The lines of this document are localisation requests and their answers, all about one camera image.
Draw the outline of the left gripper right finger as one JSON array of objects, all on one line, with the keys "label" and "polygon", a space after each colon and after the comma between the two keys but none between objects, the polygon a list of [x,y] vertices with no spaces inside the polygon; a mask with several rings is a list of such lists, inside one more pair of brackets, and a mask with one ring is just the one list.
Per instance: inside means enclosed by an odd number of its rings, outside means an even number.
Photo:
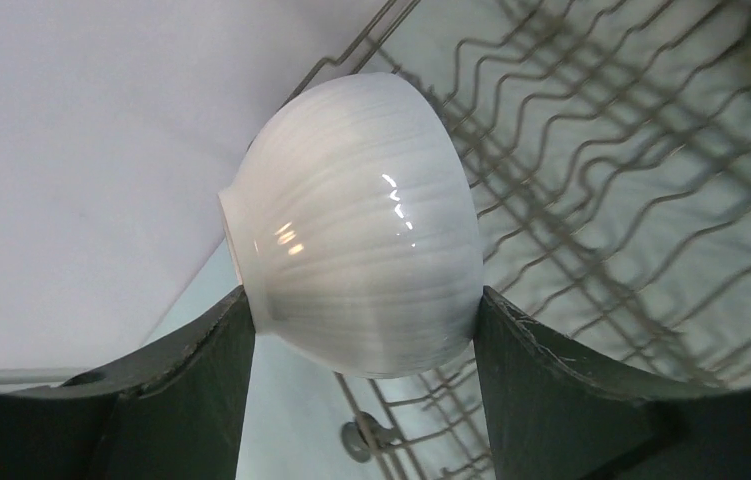
[{"label": "left gripper right finger", "polygon": [[751,479],[751,388],[628,366],[492,288],[474,350],[500,479]]}]

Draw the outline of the white ribbed bowl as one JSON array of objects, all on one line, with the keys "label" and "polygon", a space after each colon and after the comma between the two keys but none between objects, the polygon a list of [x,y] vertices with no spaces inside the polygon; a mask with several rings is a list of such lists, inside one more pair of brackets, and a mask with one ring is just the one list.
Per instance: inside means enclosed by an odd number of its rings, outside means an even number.
[{"label": "white ribbed bowl", "polygon": [[255,330],[335,372],[398,378],[469,346],[483,243],[438,114],[391,73],[284,105],[219,204]]}]

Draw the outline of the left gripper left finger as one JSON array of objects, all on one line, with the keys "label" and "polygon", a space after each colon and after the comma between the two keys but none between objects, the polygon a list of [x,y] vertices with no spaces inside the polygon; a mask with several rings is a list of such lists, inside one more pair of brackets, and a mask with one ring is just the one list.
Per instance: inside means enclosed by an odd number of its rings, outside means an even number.
[{"label": "left gripper left finger", "polygon": [[0,394],[0,479],[232,479],[255,344],[236,288],[55,387]]}]

